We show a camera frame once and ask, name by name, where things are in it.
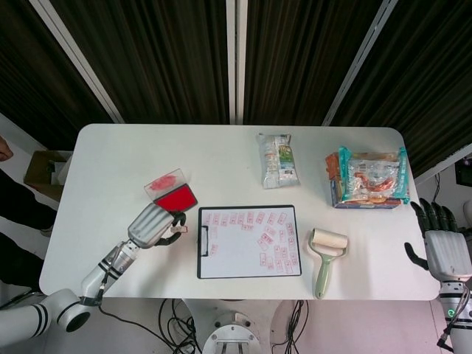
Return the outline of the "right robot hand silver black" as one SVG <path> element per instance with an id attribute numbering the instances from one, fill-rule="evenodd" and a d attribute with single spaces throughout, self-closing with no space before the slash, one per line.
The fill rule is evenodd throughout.
<path id="1" fill-rule="evenodd" d="M 426 257 L 419 257 L 412 245 L 405 243 L 407 257 L 440 282 L 467 282 L 471 278 L 471 256 L 452 211 L 423 198 L 410 205 L 417 217 Z"/>

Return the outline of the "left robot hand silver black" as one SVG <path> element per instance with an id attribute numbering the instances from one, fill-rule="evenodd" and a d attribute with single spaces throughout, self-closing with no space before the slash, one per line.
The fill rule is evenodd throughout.
<path id="1" fill-rule="evenodd" d="M 128 227 L 128 237 L 141 249 L 169 246 L 184 233 L 187 216 L 168 212 L 155 203 L 148 204 Z"/>

